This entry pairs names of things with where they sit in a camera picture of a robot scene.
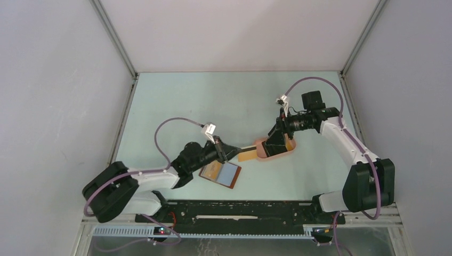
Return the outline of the pink oval tray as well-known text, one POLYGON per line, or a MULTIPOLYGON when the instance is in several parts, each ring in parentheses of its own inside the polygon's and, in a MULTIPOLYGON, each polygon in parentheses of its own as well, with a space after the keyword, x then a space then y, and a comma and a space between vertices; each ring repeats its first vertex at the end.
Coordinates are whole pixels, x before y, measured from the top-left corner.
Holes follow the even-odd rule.
POLYGON ((289 139, 288 136, 285 136, 284 146, 267 144, 267 138, 256 139, 254 145, 256 146, 257 160, 261 162, 287 156, 291 154, 297 146, 296 141, 294 139, 289 139))

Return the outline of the gold VIP card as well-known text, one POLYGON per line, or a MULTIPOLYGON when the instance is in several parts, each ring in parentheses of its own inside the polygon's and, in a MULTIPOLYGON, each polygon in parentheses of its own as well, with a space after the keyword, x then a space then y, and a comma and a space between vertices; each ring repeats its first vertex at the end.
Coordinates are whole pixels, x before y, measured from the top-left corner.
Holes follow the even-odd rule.
POLYGON ((220 175, 222 166, 222 163, 213 161, 200 170, 199 176, 210 181, 216 181, 220 175))
POLYGON ((237 155, 238 162, 245 162, 257 158, 256 145, 242 147, 241 152, 237 155))

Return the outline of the brown leather card holder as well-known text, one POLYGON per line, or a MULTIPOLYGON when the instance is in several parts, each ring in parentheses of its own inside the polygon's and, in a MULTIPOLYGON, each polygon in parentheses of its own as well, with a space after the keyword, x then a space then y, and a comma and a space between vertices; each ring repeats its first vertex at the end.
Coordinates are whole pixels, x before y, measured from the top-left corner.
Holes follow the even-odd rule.
POLYGON ((240 171, 240 166, 226 162, 223 164, 222 170, 217 180, 211 182, 227 187, 229 189, 233 189, 239 177, 240 171))

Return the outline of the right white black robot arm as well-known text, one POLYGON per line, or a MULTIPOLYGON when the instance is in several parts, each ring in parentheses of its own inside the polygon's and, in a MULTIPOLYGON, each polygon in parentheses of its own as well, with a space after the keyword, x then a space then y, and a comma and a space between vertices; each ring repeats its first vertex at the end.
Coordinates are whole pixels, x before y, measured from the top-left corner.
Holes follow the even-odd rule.
POLYGON ((267 138, 257 143, 260 159, 288 154, 295 147, 294 133, 308 129, 316 130, 327 139, 350 168, 345 184, 340 191, 321 194, 313 198, 310 208, 313 221, 323 223, 332 212, 362 212, 380 209, 394 202, 395 166, 390 159, 381 159, 346 128, 341 112, 327 108, 320 91, 302 95, 304 111, 289 113, 288 96, 276 100, 280 114, 267 138))

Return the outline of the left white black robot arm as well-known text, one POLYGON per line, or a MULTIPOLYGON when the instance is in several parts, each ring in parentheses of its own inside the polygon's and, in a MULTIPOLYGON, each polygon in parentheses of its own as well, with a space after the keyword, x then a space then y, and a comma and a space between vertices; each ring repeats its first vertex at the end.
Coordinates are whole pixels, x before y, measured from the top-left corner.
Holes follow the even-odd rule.
POLYGON ((114 162, 83 188, 84 214, 100 223, 121 214, 145 214, 162 222, 168 217, 168 207, 157 195, 158 190, 183 187, 193 179, 194 172, 212 162, 224 164, 241 152, 241 148, 215 136, 204 146, 187 143, 177 158, 162 169, 131 169, 121 161, 114 162))

